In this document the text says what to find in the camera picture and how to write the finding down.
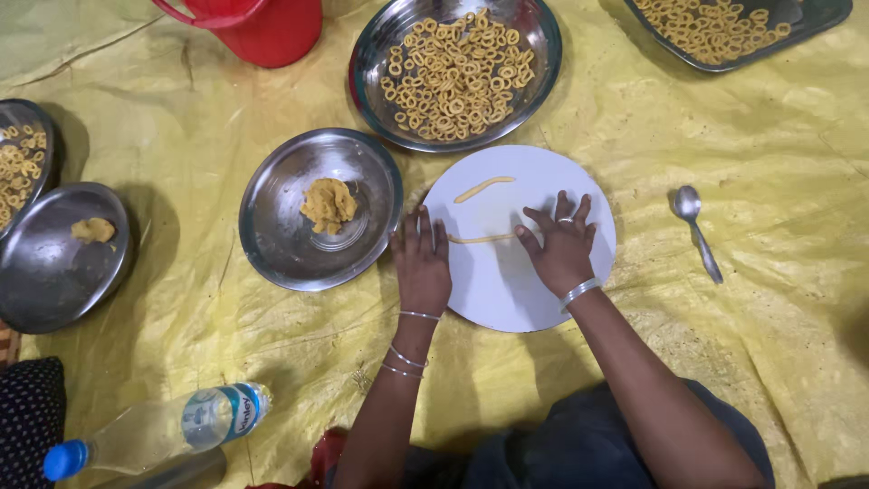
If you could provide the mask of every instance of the red bucket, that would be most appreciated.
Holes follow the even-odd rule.
[[[152,0],[183,23],[208,29],[239,58],[263,68],[297,61],[322,30],[321,0],[183,0],[196,18]]]

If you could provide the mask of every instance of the woman's left hand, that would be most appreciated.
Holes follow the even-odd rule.
[[[389,247],[398,272],[401,310],[442,315],[453,290],[453,280],[449,277],[449,241],[443,222],[438,220],[433,229],[428,209],[421,205],[404,220],[403,242],[393,233]]]

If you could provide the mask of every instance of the plastic water bottle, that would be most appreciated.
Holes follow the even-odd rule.
[[[270,404],[265,385],[245,382],[133,405],[90,438],[52,448],[43,464],[45,477],[67,479],[84,467],[147,472],[166,459],[205,452],[248,434]]]

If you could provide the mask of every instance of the white round board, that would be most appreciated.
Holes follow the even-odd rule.
[[[495,177],[513,182],[489,185],[456,204],[455,198]],[[558,191],[574,203],[589,194],[587,223],[596,223],[591,261],[595,277],[607,281],[615,257],[615,223],[600,187],[574,161],[533,146],[495,146],[463,158],[447,170],[425,198],[432,221],[443,219],[447,233],[471,239],[513,232],[517,224],[534,231],[537,224],[522,214],[525,206],[554,215]],[[540,281],[517,238],[485,243],[449,244],[453,293],[449,307],[478,325],[500,332],[535,332],[570,319],[561,314],[559,298]]]

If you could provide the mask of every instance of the polka dot fabric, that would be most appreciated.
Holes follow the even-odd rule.
[[[54,487],[43,475],[43,459],[63,442],[65,415],[57,357],[25,360],[0,373],[0,487]]]

